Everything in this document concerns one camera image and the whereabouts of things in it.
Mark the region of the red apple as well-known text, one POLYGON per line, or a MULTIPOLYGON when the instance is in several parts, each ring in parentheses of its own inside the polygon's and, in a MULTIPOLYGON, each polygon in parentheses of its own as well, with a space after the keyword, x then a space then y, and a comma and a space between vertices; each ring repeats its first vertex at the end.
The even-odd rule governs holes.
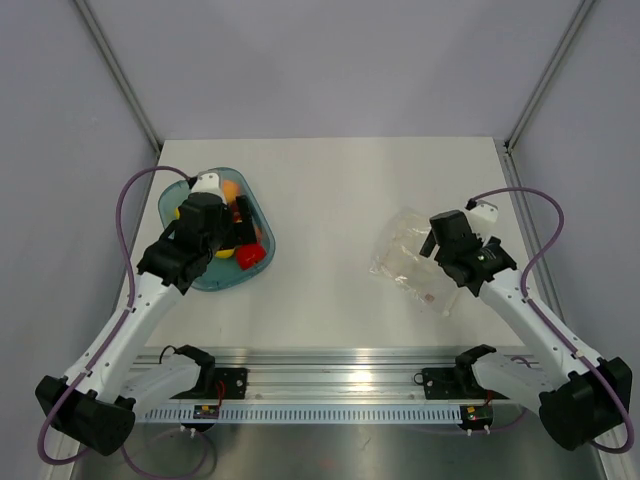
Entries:
POLYGON ((241 245, 235 250, 235 259, 242 271, 258 265, 265 257, 266 250, 259 243, 241 245))

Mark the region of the yellow banana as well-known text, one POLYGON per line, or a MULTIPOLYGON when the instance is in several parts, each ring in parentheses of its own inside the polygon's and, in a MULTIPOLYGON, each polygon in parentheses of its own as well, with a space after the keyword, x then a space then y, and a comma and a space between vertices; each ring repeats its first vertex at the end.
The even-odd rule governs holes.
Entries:
POLYGON ((215 253, 215 257, 218 259, 229 259, 235 254, 235 247, 220 249, 215 253))

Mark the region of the clear zip top bag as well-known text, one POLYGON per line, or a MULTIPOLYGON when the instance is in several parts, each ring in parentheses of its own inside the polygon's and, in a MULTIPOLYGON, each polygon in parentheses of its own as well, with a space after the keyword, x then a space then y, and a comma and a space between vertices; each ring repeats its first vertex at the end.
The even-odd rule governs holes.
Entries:
POLYGON ((420 254, 428 234, 429 219, 412 208, 403 208, 384 226, 375 242, 369 272, 393 281, 436 314, 449 317, 457 287, 433 259, 420 254))

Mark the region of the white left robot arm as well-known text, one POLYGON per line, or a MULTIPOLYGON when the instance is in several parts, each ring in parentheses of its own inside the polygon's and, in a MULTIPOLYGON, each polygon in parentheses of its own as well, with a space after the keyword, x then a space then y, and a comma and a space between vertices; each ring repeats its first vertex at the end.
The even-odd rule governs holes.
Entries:
POLYGON ((46 375, 36 399, 46 416, 38 439, 49 429, 109 456, 131 434, 136 420, 176 395, 195 398, 224 393, 213 355, 191 345, 132 380, 126 378, 159 321, 201 277, 226 241, 247 225, 221 191, 192 192, 179 217, 128 271, 126 304, 115 311, 94 342, 60 377, 46 375))

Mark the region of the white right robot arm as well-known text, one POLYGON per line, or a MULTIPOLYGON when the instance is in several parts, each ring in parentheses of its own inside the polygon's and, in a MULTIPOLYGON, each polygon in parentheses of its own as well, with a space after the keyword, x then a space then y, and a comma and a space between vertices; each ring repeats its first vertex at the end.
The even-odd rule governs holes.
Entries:
POLYGON ((547 434, 572 451, 624 426, 628 452, 635 441, 629 415, 632 371, 619 357, 604 359, 527 288, 523 272, 499 239, 474 232, 470 213, 452 210, 430 218, 421 247, 455 284, 497 313, 535 357, 539 367, 510 364, 482 344, 456 359, 451 379, 467 397, 497 393, 536 414, 547 434))

